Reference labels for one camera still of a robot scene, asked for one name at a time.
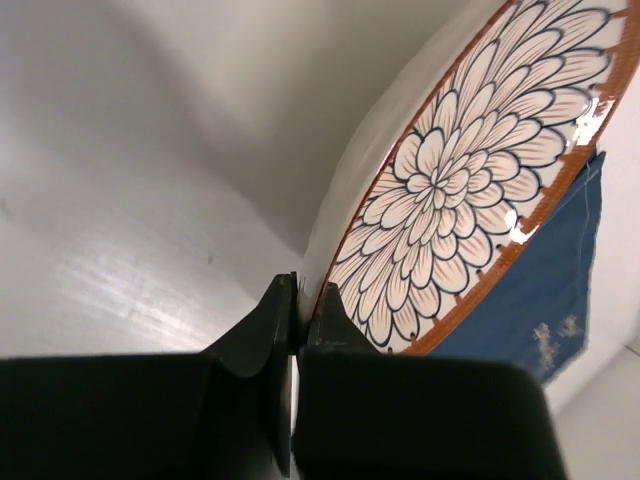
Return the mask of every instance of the flower design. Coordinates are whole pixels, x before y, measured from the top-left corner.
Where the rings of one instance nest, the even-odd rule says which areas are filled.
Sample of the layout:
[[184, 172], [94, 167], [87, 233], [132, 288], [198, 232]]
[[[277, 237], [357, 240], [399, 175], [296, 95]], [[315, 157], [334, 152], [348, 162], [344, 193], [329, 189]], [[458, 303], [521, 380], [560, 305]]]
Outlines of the flower design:
[[379, 348], [424, 335], [478, 282], [553, 183], [589, 87], [610, 57], [586, 47], [609, 21], [580, 0], [522, 1], [432, 96], [360, 209], [329, 281]]

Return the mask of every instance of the blue fabric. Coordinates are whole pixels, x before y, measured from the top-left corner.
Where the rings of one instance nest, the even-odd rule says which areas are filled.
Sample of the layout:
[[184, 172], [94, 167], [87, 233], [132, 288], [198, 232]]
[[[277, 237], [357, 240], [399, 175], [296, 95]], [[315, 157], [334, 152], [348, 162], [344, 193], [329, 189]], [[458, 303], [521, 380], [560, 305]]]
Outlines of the blue fabric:
[[603, 161], [604, 153], [589, 158], [520, 257], [432, 355], [507, 361], [545, 382], [581, 351]]

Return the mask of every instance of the brown rim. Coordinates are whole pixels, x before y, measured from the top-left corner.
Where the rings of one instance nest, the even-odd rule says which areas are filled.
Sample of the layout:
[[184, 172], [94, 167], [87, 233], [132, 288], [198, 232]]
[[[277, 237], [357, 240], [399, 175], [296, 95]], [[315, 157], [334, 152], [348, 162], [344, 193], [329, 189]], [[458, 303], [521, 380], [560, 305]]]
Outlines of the brown rim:
[[[487, 32], [489, 28], [502, 16], [505, 11], [514, 4], [515, 0], [507, 0], [496, 13], [489, 19], [486, 25], [475, 35], [475, 37], [469, 42], [465, 49], [458, 55], [451, 67], [443, 75], [440, 81], [435, 85], [429, 96], [426, 98], [420, 109], [416, 112], [411, 119], [404, 132], [393, 148], [387, 154], [382, 167], [379, 169], [378, 174], [371, 182], [371, 185], [367, 189], [367, 192], [363, 196], [358, 208], [353, 215], [349, 226], [345, 230], [345, 233], [340, 240], [340, 244], [336, 249], [336, 252], [331, 260], [331, 265], [325, 275], [321, 293], [318, 296], [318, 300], [322, 297], [326, 288], [327, 281], [333, 267], [335, 266], [338, 254], [342, 249], [344, 242], [347, 238], [347, 234], [351, 231], [353, 224], [362, 211], [366, 199], [371, 194], [371, 191], [375, 184], [378, 182], [380, 176], [386, 167], [395, 157], [396, 151], [404, 138], [411, 131], [412, 126], [418, 120], [420, 115], [431, 102], [433, 96], [442, 87], [445, 81], [449, 79], [454, 70], [458, 67], [460, 62], [464, 60], [469, 51], [480, 41], [482, 36]], [[563, 162], [563, 167], [558, 173], [558, 176], [554, 180], [553, 184], [542, 190], [544, 198], [540, 200], [540, 203], [535, 208], [531, 216], [522, 219], [522, 231], [524, 233], [530, 233], [536, 225], [544, 223], [544, 221], [551, 214], [558, 201], [562, 198], [567, 188], [576, 177], [580, 169], [582, 168], [585, 160], [589, 154], [593, 151], [598, 138], [602, 134], [603, 130], [609, 123], [611, 116], [618, 106], [618, 100], [624, 94], [633, 74], [638, 65], [640, 59], [640, 0], [627, 0], [627, 7], [613, 14], [614, 18], [624, 18], [624, 27], [620, 43], [607, 49], [607, 52], [613, 56], [613, 65], [611, 74], [606, 83], [596, 85], [596, 89], [599, 92], [599, 103], [596, 109], [596, 115], [603, 118], [602, 124], [598, 131], [590, 139], [586, 145], [576, 145], [570, 154], [566, 154], [560, 157], [559, 161]], [[464, 321], [464, 319], [475, 309], [475, 307], [482, 301], [482, 299], [489, 293], [489, 291], [498, 283], [502, 275], [509, 269], [509, 267], [520, 256], [526, 245], [512, 242], [508, 246], [500, 249], [500, 256], [493, 264], [493, 266], [484, 274], [479, 275], [482, 278], [481, 282], [478, 282], [472, 287], [469, 292], [464, 296], [456, 296], [456, 306], [447, 313], [442, 319], [434, 319], [434, 326], [428, 333], [418, 340], [412, 341], [411, 345], [403, 350], [403, 353], [411, 354], [428, 354], [433, 350], [440, 342], [442, 342], [455, 328]], [[317, 310], [318, 302], [314, 307], [314, 313]]]

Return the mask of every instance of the white surface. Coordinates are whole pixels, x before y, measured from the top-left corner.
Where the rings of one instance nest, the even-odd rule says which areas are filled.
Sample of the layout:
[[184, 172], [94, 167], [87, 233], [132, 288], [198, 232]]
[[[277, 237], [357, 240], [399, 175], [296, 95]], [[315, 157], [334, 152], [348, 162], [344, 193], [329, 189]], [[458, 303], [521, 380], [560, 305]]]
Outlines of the white surface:
[[[434, 21], [422, 0], [173, 4], [0, 0], [0, 355], [217, 338], [299, 267], [346, 142]], [[603, 140], [591, 342], [554, 409], [637, 323], [633, 88]]]
[[570, 478], [640, 478], [639, 406], [640, 359], [623, 350], [556, 419]]

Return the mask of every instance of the ceramic plate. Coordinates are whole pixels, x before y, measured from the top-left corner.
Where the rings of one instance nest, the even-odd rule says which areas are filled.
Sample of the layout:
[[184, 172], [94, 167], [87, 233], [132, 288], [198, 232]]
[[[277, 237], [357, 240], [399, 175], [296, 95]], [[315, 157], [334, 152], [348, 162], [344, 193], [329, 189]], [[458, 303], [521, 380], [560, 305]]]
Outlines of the ceramic plate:
[[[303, 315], [334, 282], [383, 351], [428, 353], [492, 289], [583, 166], [638, 63], [640, 0], [484, 5], [445, 27], [396, 82], [419, 85], [413, 109], [396, 88], [372, 110], [305, 258]], [[462, 44], [461, 27], [473, 35]], [[430, 79], [420, 69], [429, 61], [431, 77], [446, 71]], [[390, 128], [398, 103], [411, 111]], [[334, 220], [340, 205], [348, 211]]]

